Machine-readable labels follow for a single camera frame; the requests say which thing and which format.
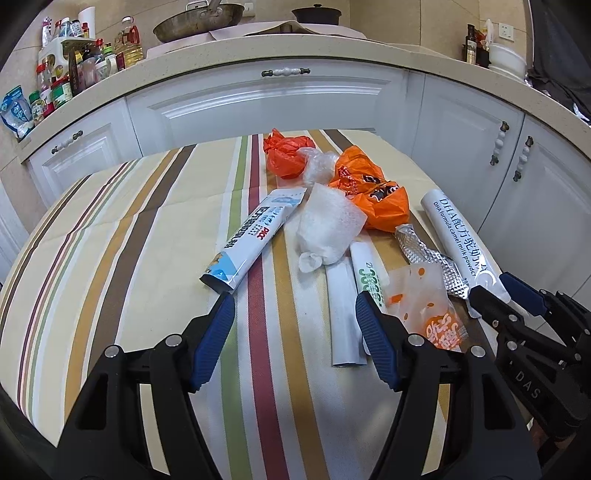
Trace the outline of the yellow cooking oil bottle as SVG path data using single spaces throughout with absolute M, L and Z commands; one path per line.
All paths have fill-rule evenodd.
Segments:
M 132 16 L 121 20 L 120 30 L 114 40 L 117 69 L 122 71 L 143 59 L 140 34 Z

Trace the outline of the white paper towel roll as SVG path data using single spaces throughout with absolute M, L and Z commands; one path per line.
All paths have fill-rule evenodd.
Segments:
M 95 37 L 95 7 L 89 6 L 78 13 L 78 20 L 82 25 L 87 26 L 88 37 Z

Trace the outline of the small red-orange plastic bag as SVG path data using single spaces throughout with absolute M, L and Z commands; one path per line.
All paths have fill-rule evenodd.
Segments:
M 271 130 L 263 139 L 266 169 L 281 179 L 296 179 L 307 165 L 307 160 L 298 152 L 301 148 L 315 148 L 314 140 L 308 136 L 286 137 L 279 130 Z

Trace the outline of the white wall socket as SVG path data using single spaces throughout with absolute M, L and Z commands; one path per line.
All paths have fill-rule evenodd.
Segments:
M 506 23 L 500 23 L 498 25 L 498 38 L 514 42 L 514 27 Z

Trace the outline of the steel wok pan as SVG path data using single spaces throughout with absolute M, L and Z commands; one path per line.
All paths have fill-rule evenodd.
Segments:
M 242 4 L 222 1 L 191 1 L 185 10 L 169 17 L 153 28 L 161 43 L 168 43 L 225 27 L 236 26 L 242 20 Z

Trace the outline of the black cooking pot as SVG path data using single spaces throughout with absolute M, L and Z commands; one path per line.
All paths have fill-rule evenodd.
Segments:
M 298 23 L 339 25 L 342 11 L 322 4 L 314 4 L 311 7 L 301 7 L 291 11 Z

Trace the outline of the blue white snack pouch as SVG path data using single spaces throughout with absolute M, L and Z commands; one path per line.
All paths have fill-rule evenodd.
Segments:
M 20 85 L 12 88 L 1 103 L 1 119 L 4 125 L 22 141 L 34 128 L 32 112 Z

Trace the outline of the white DHA powder tube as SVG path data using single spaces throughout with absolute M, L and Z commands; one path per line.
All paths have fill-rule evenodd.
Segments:
M 481 286 L 508 303 L 511 297 L 500 280 L 500 269 L 452 200 L 443 191 L 432 189 L 421 205 L 468 289 Z

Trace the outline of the white green lettered packet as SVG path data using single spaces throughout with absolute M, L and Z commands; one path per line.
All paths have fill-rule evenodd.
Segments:
M 363 241 L 353 241 L 349 246 L 353 263 L 353 275 L 359 293 L 369 292 L 381 311 L 386 311 L 380 277 L 374 264 L 373 251 Z

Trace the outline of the striped tablecloth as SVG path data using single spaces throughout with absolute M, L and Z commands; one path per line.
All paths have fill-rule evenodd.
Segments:
M 152 347 L 211 308 L 205 267 L 281 186 L 252 135 L 132 160 L 66 189 L 1 290 L 1 390 L 33 430 L 19 441 L 32 466 L 3 455 L 3 478 L 50 470 L 107 346 Z M 298 269 L 297 225 L 283 225 L 240 283 L 221 358 L 191 397 L 225 479 L 365 479 L 396 412 L 372 365 L 332 365 L 327 281 Z

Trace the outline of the white condiment rack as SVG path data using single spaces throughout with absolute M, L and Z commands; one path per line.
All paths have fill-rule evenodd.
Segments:
M 58 37 L 41 49 L 39 65 L 49 81 L 49 100 L 60 108 L 98 82 L 98 47 L 94 40 Z

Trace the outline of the large orange plastic bag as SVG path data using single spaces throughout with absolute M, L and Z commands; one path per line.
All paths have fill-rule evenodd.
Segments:
M 382 168 L 356 145 L 339 156 L 329 186 L 344 192 L 366 214 L 366 229 L 394 233 L 398 226 L 410 222 L 405 187 L 387 180 Z

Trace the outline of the clear plastic bag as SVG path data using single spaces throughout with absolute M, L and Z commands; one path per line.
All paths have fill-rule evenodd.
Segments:
M 328 185 L 332 181 L 335 176 L 335 164 L 339 160 L 337 153 L 304 147 L 297 150 L 297 154 L 304 158 L 304 171 L 301 174 L 304 186 L 312 187 L 315 183 Z

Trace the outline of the white orange printed snack bag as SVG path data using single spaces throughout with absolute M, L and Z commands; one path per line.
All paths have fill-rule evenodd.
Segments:
M 409 333 L 423 335 L 440 349 L 461 350 L 468 334 L 448 297 L 440 265 L 417 263 L 390 271 L 384 295 L 386 311 Z

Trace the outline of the silver foil wrapper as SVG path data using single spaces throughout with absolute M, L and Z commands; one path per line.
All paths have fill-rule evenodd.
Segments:
M 431 249 L 420 239 L 412 224 L 403 224 L 394 232 L 401 252 L 410 264 L 429 263 L 441 267 L 446 290 L 452 296 L 468 299 L 469 285 L 456 263 L 438 250 Z

